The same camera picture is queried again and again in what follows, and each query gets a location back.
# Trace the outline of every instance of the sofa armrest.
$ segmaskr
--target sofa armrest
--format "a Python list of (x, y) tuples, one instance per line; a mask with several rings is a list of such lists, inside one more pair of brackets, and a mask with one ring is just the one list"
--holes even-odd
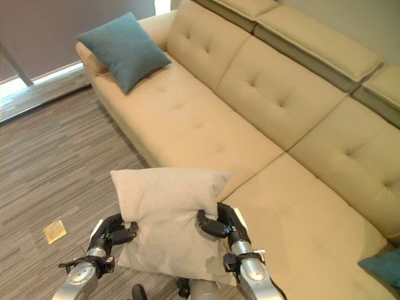
[(75, 50), (85, 69), (93, 75), (100, 75), (107, 71), (107, 67), (83, 43), (77, 42)]
[(139, 20), (139, 24), (147, 32), (153, 42), (162, 50), (167, 48), (168, 34), (173, 25), (177, 10), (160, 14), (158, 16), (147, 17)]

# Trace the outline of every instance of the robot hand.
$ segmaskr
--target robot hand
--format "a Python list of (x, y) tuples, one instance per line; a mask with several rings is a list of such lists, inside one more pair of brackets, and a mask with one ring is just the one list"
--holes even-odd
[(197, 214), (200, 228), (219, 238), (228, 238), (232, 253), (225, 254), (224, 267), (232, 272), (249, 300), (286, 300), (265, 266), (264, 250), (253, 250), (244, 221), (229, 205), (218, 203), (217, 221), (208, 219), (203, 210)]
[(113, 245), (132, 241), (137, 232), (138, 225), (135, 222), (125, 229), (120, 214), (99, 222), (91, 236), (86, 256), (59, 265), (60, 268), (66, 268), (67, 279), (52, 300), (86, 300), (97, 287), (98, 279), (114, 271), (115, 260), (111, 256)]

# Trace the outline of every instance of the teal pillow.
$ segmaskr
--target teal pillow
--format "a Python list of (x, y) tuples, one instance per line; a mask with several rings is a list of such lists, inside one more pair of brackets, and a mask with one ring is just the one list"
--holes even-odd
[(400, 248), (383, 255), (363, 259), (358, 264), (380, 280), (390, 284), (400, 294)]
[(171, 63), (127, 13), (77, 37), (111, 71), (127, 94), (142, 78)]

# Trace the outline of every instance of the backrest cushion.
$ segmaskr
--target backrest cushion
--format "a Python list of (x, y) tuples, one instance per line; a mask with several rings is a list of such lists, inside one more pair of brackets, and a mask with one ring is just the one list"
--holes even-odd
[(244, 43), (216, 92), (285, 150), (345, 97), (343, 92), (255, 37)]
[(348, 97), (289, 154), (400, 245), (400, 131)]
[(250, 34), (194, 1), (184, 0), (167, 41), (167, 52), (215, 90)]
[(254, 35), (346, 92), (381, 63), (358, 42), (290, 6), (278, 6), (257, 22)]
[(400, 128), (400, 66), (385, 65), (352, 96)]
[(279, 4), (275, 0), (195, 0), (219, 14), (228, 21), (252, 33), (256, 27), (255, 17), (263, 14)]

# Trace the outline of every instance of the beige leather sofa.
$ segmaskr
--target beige leather sofa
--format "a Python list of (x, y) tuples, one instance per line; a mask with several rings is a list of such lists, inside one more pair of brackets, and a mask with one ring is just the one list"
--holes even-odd
[(288, 299), (399, 299), (358, 266), (400, 245), (399, 69), (274, 1), (185, 0), (140, 23), (172, 64), (127, 96), (77, 51), (150, 166), (232, 171), (220, 200)]

